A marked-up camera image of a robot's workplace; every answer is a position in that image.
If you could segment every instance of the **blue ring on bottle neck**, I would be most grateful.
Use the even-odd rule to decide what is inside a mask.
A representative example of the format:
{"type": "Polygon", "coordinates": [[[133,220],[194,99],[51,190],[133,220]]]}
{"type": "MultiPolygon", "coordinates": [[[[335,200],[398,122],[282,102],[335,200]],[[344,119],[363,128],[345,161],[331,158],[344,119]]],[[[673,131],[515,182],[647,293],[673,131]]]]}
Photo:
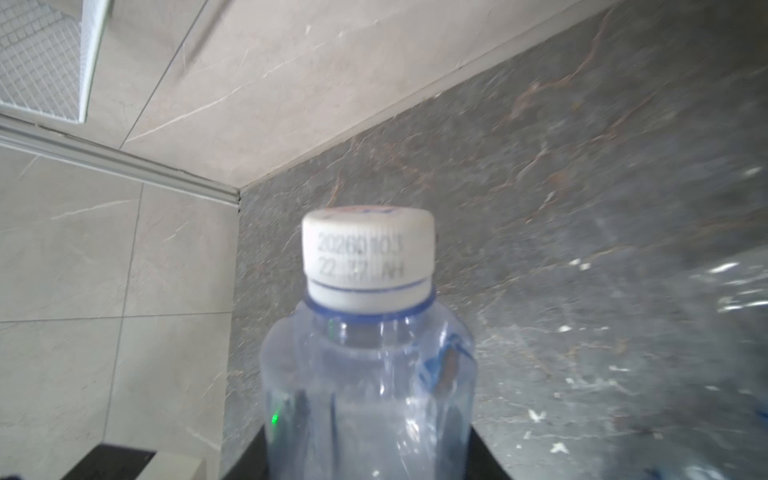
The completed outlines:
{"type": "MultiPolygon", "coordinates": [[[[410,283],[408,285],[403,286],[397,286],[394,288],[386,288],[386,289],[377,289],[377,290],[354,290],[354,289],[344,289],[344,288],[337,288],[334,286],[328,286],[324,285],[319,282],[318,285],[322,285],[325,288],[330,288],[334,290],[338,290],[341,292],[359,292],[359,293],[387,293],[387,292],[396,292],[398,290],[407,290],[409,288],[413,288],[414,286],[419,285],[420,283],[424,283],[426,281],[430,281],[431,279],[424,279],[420,280],[418,282],[410,283]]],[[[315,300],[312,300],[312,297],[310,297],[309,292],[305,290],[304,292],[304,303],[312,310],[314,313],[317,313],[318,315],[325,316],[328,318],[333,318],[336,320],[339,320],[340,322],[344,323],[382,323],[382,322],[392,322],[395,320],[402,320],[410,316],[416,316],[420,313],[424,313],[432,304],[435,302],[435,298],[437,297],[437,292],[435,290],[435,287],[432,287],[432,290],[429,292],[429,296],[427,296],[426,299],[424,299],[421,303],[418,305],[414,305],[410,308],[407,308],[405,310],[400,310],[397,312],[387,312],[387,313],[349,313],[349,312],[342,312],[339,310],[330,309],[327,307],[324,307],[317,303],[315,300]]]]}

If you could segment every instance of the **ceiling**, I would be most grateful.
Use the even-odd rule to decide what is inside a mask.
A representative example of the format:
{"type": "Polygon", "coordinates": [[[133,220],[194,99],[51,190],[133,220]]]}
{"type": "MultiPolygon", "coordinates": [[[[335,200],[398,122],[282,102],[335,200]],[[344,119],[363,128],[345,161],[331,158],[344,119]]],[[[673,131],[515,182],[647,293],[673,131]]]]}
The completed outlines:
{"type": "MultiPolygon", "coordinates": [[[[135,74],[125,72],[125,61],[111,68],[123,73],[122,80],[112,75],[110,85],[121,82],[124,87],[104,93],[104,101],[94,100],[89,112],[94,120],[84,128],[118,122],[119,135],[99,143],[244,187],[510,58],[614,1],[207,0],[197,17],[189,17],[194,21],[188,35],[175,40],[175,30],[165,30],[170,33],[164,41],[180,47],[164,74],[156,69],[159,57],[145,62],[138,61],[141,56],[131,57],[135,74]],[[154,75],[160,75],[155,77],[159,83],[155,80],[157,87],[148,90],[144,84],[154,75]],[[132,78],[143,82],[137,88],[147,92],[148,102],[121,101],[121,115],[107,115],[111,110],[101,105],[129,91],[132,78]]],[[[126,25],[123,30],[136,30],[139,25],[131,18],[139,17],[129,9],[141,10],[151,23],[155,14],[148,15],[153,10],[162,20],[169,12],[196,12],[193,4],[200,2],[122,2],[114,13],[122,16],[111,21],[117,25],[120,19],[120,25],[126,25]]],[[[180,17],[161,23],[183,24],[175,18],[180,17]]],[[[126,39],[136,36],[120,37],[116,28],[107,33],[100,61],[110,55],[115,63],[118,57],[108,55],[107,49],[117,51],[111,46],[115,44],[127,50],[131,44],[126,39]]],[[[102,77],[107,78],[97,75],[96,92],[102,77]]]]}

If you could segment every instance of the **marble tile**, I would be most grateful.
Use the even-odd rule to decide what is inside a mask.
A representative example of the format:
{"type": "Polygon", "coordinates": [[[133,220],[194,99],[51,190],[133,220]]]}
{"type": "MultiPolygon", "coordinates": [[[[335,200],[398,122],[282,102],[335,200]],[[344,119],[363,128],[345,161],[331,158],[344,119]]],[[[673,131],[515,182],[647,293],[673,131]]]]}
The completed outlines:
{"type": "Polygon", "coordinates": [[[213,2],[122,149],[242,187],[572,3],[213,2]]]}
{"type": "Polygon", "coordinates": [[[395,204],[435,214],[473,422],[513,478],[625,478],[651,432],[765,478],[740,372],[666,284],[768,242],[765,8],[625,1],[245,190],[222,472],[263,423],[259,345],[303,293],[302,215],[395,204]]]}
{"type": "Polygon", "coordinates": [[[141,184],[6,149],[0,165],[0,321],[120,316],[141,184]]]}
{"type": "Polygon", "coordinates": [[[232,310],[237,208],[147,185],[125,314],[232,310]]]}
{"type": "Polygon", "coordinates": [[[0,323],[0,475],[60,478],[101,441],[119,326],[0,323]]]}
{"type": "Polygon", "coordinates": [[[218,478],[230,314],[125,318],[107,442],[205,458],[218,478]]]}
{"type": "MultiPolygon", "coordinates": [[[[76,13],[73,0],[50,3],[76,13]]],[[[0,108],[0,113],[119,148],[204,0],[116,0],[112,3],[84,124],[70,124],[8,108],[0,108]]]]}

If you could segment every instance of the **clear plastic bottle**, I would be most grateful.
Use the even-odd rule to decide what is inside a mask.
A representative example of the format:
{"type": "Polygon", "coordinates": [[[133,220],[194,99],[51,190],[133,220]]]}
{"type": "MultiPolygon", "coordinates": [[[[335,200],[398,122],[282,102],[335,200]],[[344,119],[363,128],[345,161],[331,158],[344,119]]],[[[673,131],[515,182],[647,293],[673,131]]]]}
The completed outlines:
{"type": "Polygon", "coordinates": [[[474,344],[435,301],[432,215],[344,207],[302,229],[306,298],[260,353],[270,478],[463,478],[474,344]]]}

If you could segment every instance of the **beige tile wall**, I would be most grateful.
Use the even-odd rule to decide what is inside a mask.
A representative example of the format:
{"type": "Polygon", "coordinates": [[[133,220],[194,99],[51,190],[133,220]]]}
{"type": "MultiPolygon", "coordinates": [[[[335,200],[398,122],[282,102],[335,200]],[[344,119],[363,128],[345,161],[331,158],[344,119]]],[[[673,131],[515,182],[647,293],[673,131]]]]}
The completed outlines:
{"type": "MultiPolygon", "coordinates": [[[[75,13],[73,0],[49,2],[75,13]]],[[[0,108],[0,114],[119,148],[133,127],[204,0],[114,0],[101,40],[84,124],[0,108]]]]}
{"type": "Polygon", "coordinates": [[[242,187],[547,19],[566,28],[611,1],[210,0],[123,150],[242,187]]]}
{"type": "Polygon", "coordinates": [[[0,147],[0,477],[107,441],[217,478],[236,243],[233,206],[0,147]]]}

